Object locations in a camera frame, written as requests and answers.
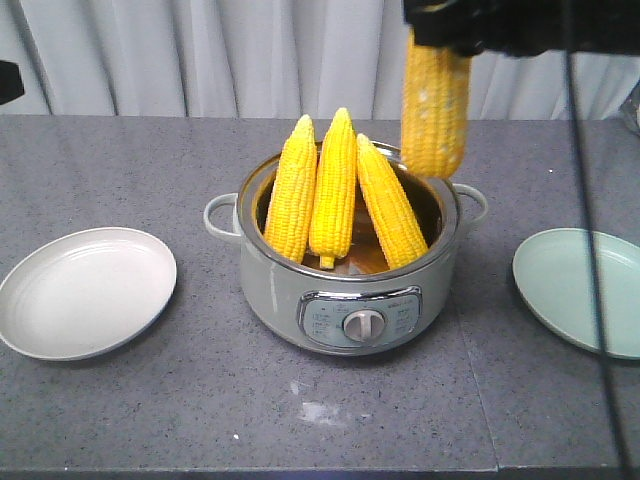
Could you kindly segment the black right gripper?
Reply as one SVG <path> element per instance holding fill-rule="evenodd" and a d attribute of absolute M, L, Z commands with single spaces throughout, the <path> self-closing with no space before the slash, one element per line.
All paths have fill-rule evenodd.
<path fill-rule="evenodd" d="M 405 1 L 403 10 L 416 44 L 467 57 L 639 54 L 637 1 Z"/>

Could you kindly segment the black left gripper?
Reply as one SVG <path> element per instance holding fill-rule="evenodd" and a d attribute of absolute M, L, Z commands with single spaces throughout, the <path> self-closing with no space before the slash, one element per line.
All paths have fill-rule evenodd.
<path fill-rule="evenodd" d="M 0 61 L 0 104 L 5 105 L 25 94 L 19 66 L 10 61 Z"/>

